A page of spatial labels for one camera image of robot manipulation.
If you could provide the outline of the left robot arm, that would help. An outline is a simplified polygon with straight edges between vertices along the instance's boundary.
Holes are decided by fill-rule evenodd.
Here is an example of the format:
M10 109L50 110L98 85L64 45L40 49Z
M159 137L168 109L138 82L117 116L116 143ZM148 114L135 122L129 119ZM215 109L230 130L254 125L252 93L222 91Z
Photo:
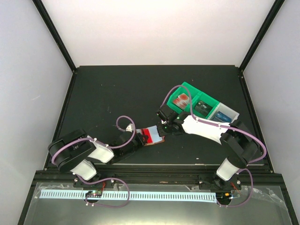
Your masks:
M57 166L59 172L72 172L83 178L90 187L96 187L101 176L89 158L114 164L129 157L150 140L149 134L143 131L136 131L135 135L125 131L109 146L78 129L53 141L48 151L52 164Z

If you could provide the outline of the red credit card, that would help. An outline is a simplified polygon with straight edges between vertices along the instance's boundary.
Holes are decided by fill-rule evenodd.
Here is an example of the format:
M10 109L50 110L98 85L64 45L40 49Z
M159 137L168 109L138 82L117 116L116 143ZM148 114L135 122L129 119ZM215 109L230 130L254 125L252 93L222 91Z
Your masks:
M148 128L142 128L141 130L141 134L143 135L143 138L145 139L146 143L152 143L152 138L151 138L151 134Z

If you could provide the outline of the brown leather card holder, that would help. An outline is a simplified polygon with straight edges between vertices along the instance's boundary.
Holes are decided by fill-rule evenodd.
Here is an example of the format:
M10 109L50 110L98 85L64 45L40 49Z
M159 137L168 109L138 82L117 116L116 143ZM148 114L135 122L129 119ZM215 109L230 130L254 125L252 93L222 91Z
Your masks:
M159 143L163 143L165 140L164 140L164 137L160 137L158 135L158 131L157 131L157 126L152 126L152 127L147 127L150 131L150 134L151 134L151 138L152 138L152 143L147 143L145 144L145 146L149 146L149 145L154 145L154 144L159 144Z

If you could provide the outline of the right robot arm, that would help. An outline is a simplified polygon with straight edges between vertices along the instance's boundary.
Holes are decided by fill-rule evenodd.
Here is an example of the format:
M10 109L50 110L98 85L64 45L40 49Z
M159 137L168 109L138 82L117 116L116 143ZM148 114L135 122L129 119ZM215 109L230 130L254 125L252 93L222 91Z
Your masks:
M161 119L157 124L160 136L198 135L217 142L225 149L226 157L215 174L199 179L202 184L216 190L228 189L230 179L235 174L246 169L250 163L261 160L254 158L260 148L263 149L262 157L266 155L263 143L249 133L239 120L232 123L215 122L197 117L192 112L177 113L166 104L158 109L157 116Z

